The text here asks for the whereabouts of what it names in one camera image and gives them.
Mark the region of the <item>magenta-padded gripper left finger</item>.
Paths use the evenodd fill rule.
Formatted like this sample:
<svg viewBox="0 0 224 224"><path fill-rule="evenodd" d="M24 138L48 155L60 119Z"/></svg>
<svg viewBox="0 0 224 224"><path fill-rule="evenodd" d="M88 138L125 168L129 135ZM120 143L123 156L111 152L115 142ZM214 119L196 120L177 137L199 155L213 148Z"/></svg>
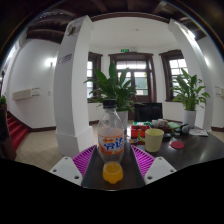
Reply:
<svg viewBox="0 0 224 224"><path fill-rule="evenodd" d="M81 185L95 149L96 146L93 145L81 151L74 157L63 157L55 166L50 169L50 173L76 185Z"/></svg>

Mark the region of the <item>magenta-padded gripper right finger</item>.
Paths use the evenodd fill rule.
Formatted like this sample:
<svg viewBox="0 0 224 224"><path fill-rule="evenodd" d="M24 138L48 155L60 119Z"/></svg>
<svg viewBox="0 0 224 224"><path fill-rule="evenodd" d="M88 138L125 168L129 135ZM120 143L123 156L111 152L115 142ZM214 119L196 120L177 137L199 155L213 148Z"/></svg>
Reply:
<svg viewBox="0 0 224 224"><path fill-rule="evenodd" d="M163 157L153 157L134 145L131 149L145 184L150 184L176 171Z"/></svg>

